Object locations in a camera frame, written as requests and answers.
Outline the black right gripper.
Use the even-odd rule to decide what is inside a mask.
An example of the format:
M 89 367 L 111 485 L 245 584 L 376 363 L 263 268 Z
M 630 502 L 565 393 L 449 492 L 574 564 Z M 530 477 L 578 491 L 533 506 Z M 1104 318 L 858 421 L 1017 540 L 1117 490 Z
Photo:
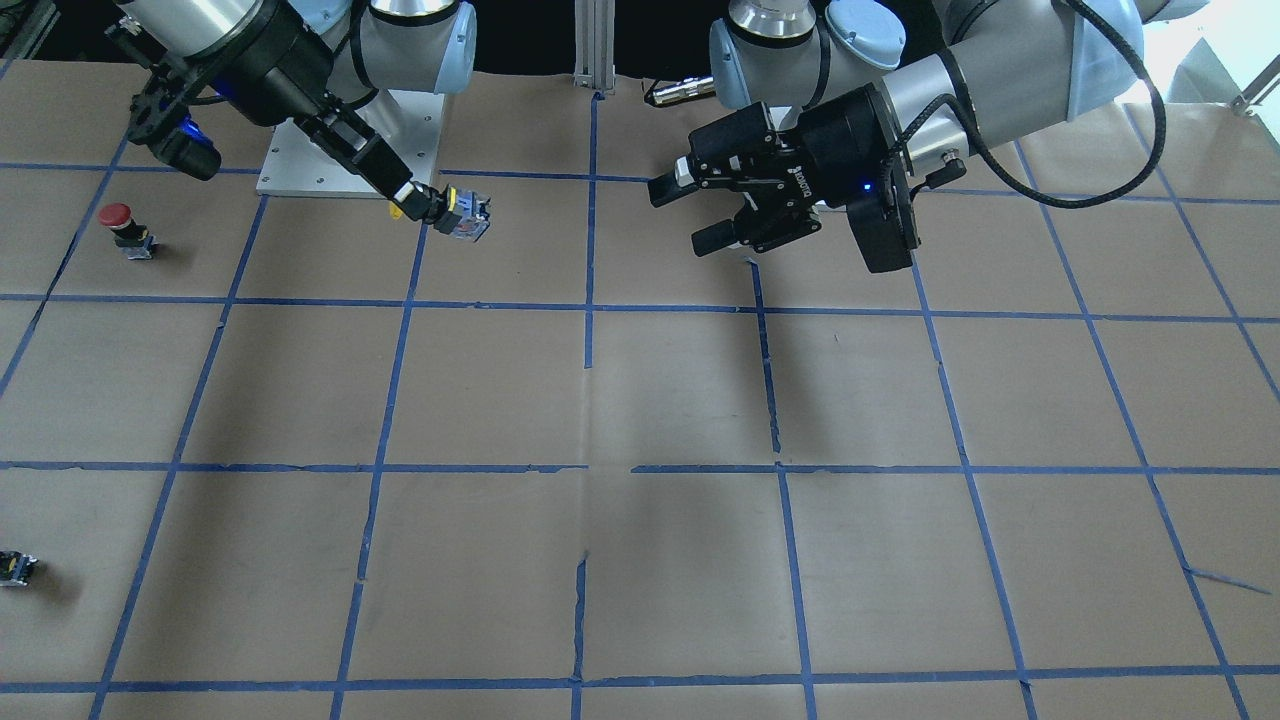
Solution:
M 257 126 L 293 120 L 389 201 L 416 181 L 387 138 L 328 90 L 334 56 L 293 6 L 259 6 L 223 50 L 220 59 L 229 63 L 212 87 L 247 119 Z

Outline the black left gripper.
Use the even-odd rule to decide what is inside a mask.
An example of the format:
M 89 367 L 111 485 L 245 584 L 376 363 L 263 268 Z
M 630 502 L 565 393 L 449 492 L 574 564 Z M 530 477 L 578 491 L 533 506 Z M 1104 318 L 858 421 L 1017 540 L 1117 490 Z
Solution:
M 691 234 L 692 251 L 768 252 L 818 232 L 818 204 L 845 211 L 864 183 L 886 181 L 892 169 L 906 176 L 899 131 L 874 85 L 801 111 L 790 129 L 778 129 L 769 106 L 754 102 L 691 131 L 685 160 L 649 179 L 648 197 L 663 208 L 699 190 L 741 193 L 733 218 Z

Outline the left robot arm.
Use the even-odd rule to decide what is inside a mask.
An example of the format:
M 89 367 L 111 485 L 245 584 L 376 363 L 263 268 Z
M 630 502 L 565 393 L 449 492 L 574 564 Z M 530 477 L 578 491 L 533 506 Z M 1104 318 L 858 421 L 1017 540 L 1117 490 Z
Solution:
M 698 256 L 767 252 L 818 232 L 841 209 L 869 272 L 908 268 L 919 245 L 914 197 L 964 177 L 973 155 L 1046 206 L 1093 208 L 1156 169 L 1167 119 L 1151 88 L 1148 161 L 1116 190 L 1052 197 L 1015 179 L 991 150 L 1073 120 L 1149 83 L 1143 28 L 1199 1 L 934 1 L 941 45 L 904 54 L 902 20 L 878 1 L 732 1 L 709 33 L 712 78 L 730 114 L 695 129 L 689 152 L 649 181 L 660 208 L 700 190 L 740 193 L 728 220 L 695 232 Z

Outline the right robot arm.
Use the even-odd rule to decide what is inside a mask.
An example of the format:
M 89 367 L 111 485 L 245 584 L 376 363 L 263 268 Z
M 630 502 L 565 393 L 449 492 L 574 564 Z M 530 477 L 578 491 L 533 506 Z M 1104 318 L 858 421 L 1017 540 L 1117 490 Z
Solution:
M 413 222 L 476 240 L 488 196 L 416 178 L 360 108 L 393 91 L 467 88 L 477 13 L 466 1 L 123 1 L 108 37 L 150 73 L 131 100 L 127 137 L 200 181 L 221 154 L 191 115 L 214 91 L 260 127 L 293 124 L 347 174 Z

